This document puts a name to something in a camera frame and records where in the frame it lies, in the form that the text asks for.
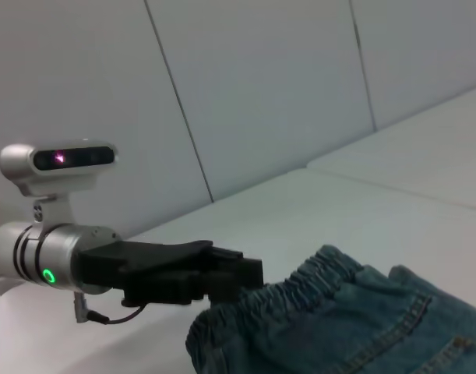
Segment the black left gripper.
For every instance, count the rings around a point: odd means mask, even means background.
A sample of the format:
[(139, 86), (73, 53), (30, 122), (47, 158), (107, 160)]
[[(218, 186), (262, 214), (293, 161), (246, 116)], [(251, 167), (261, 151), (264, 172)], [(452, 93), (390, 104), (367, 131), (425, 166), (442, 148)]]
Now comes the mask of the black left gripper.
[(199, 277), (210, 269), (210, 254), (220, 262), (204, 275), (211, 303), (237, 302), (246, 291), (264, 287), (263, 264), (242, 252), (213, 247), (211, 241), (177, 245), (118, 241), (77, 255), (84, 284), (124, 292), (128, 307), (150, 303), (189, 305), (203, 298)]

